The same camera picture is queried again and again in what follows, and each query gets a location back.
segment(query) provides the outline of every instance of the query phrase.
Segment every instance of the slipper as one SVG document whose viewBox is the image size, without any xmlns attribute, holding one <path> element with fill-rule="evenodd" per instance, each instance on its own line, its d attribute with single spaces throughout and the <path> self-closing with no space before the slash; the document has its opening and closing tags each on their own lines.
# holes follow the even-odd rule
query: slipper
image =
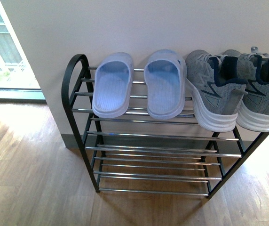
<svg viewBox="0 0 269 226">
<path fill-rule="evenodd" d="M 155 119 L 171 119 L 185 105 L 184 59 L 174 51 L 163 49 L 153 53 L 144 69 L 149 115 Z"/>
<path fill-rule="evenodd" d="M 112 54 L 101 62 L 95 73 L 92 104 L 95 115 L 115 118 L 126 112 L 133 74 L 133 60 L 127 53 Z"/>
</svg>

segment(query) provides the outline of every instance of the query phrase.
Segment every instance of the laminate flooring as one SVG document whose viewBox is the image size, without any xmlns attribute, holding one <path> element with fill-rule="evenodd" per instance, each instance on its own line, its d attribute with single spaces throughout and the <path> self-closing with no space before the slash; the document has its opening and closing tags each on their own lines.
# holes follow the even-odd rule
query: laminate flooring
<svg viewBox="0 0 269 226">
<path fill-rule="evenodd" d="M 0 103 L 2 225 L 269 226 L 269 137 L 210 200 L 97 194 L 47 105 Z"/>
</svg>

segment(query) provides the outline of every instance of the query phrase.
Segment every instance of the white wall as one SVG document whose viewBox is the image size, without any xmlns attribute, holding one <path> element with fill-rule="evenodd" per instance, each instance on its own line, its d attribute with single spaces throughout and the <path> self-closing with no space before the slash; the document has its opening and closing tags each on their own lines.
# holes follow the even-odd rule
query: white wall
<svg viewBox="0 0 269 226">
<path fill-rule="evenodd" d="M 204 49 L 269 52 L 267 0 L 1 0 L 62 134 L 71 128 L 60 91 L 77 53 L 98 65 L 127 52 L 138 68 L 169 48 L 187 56 Z"/>
</svg>

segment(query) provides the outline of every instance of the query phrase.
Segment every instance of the shoe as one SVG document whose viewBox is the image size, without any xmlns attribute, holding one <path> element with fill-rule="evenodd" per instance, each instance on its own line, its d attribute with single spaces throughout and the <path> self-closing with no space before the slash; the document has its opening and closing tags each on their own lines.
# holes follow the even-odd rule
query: shoe
<svg viewBox="0 0 269 226">
<path fill-rule="evenodd" d="M 174 51 L 163 49 L 153 53 L 144 69 L 147 84 L 147 111 L 155 119 L 179 115 L 185 105 L 184 59 Z"/>
<path fill-rule="evenodd" d="M 195 50 L 186 64 L 186 85 L 198 123 L 214 132 L 233 130 L 247 84 L 237 77 L 237 58 Z"/>
<path fill-rule="evenodd" d="M 133 74 L 133 60 L 127 53 L 112 54 L 101 62 L 95 73 L 92 104 L 95 115 L 115 118 L 126 112 Z"/>
<path fill-rule="evenodd" d="M 224 54 L 238 57 L 238 76 L 248 81 L 248 94 L 243 98 L 237 124 L 252 131 L 269 132 L 269 55 L 259 53 L 256 47 L 250 54 L 232 49 Z"/>
</svg>

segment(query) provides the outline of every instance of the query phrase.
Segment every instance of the sneaker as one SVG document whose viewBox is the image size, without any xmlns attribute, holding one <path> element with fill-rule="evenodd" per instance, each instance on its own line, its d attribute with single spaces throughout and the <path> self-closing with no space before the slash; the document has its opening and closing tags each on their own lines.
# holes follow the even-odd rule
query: sneaker
<svg viewBox="0 0 269 226">
<path fill-rule="evenodd" d="M 256 47 L 252 47 L 251 54 L 232 49 L 224 54 L 238 57 L 238 76 L 248 81 L 248 94 L 243 98 L 237 124 L 249 130 L 269 132 L 269 55 L 259 53 Z"/>
<path fill-rule="evenodd" d="M 247 84 L 237 77 L 237 58 L 195 50 L 186 64 L 186 85 L 198 123 L 214 132 L 233 130 Z"/>
</svg>

